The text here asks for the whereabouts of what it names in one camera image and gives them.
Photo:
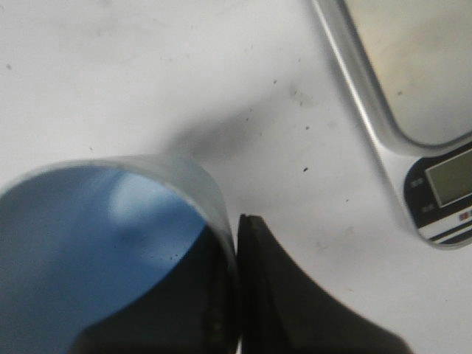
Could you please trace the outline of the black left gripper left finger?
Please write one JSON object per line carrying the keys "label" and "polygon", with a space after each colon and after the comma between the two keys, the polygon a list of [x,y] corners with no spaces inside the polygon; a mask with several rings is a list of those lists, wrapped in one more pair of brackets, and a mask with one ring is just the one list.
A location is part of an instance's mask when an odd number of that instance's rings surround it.
{"label": "black left gripper left finger", "polygon": [[86,327],[71,353],[235,353],[236,259],[232,240],[206,226],[149,291]]}

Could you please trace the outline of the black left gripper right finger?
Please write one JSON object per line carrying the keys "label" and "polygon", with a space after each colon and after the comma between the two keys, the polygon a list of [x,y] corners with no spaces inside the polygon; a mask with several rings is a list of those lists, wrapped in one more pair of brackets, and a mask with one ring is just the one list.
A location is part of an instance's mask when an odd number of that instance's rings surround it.
{"label": "black left gripper right finger", "polygon": [[243,300],[242,353],[411,352],[401,337],[318,286],[260,216],[240,216],[237,265]]}

